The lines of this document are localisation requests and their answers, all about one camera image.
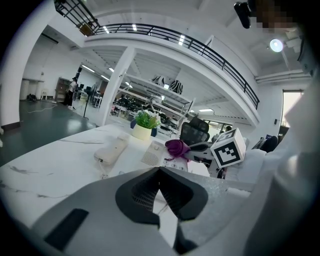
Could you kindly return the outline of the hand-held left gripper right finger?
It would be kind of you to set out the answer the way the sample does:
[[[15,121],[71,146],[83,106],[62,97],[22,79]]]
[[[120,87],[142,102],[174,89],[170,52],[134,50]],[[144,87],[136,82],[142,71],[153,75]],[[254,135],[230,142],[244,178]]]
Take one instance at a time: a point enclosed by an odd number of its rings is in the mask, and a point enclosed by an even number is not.
[[[217,235],[251,194],[251,183],[228,181],[174,168],[161,168],[159,193],[173,212],[173,249],[192,251]]]

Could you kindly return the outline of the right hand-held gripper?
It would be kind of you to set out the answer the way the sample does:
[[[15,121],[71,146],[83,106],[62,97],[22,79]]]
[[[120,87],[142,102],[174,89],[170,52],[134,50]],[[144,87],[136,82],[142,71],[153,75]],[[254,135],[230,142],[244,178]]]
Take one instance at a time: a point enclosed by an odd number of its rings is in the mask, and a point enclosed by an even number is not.
[[[188,160],[203,163],[212,178],[224,178],[227,167],[245,158],[246,143],[238,128],[219,135],[214,142],[199,142],[189,146]]]

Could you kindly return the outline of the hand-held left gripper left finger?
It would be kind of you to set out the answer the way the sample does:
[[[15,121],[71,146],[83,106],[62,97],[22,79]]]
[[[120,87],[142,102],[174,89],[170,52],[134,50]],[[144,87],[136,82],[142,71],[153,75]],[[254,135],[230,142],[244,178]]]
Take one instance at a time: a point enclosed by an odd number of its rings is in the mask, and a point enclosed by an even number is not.
[[[92,182],[32,226],[50,256],[173,256],[153,212],[159,169]]]

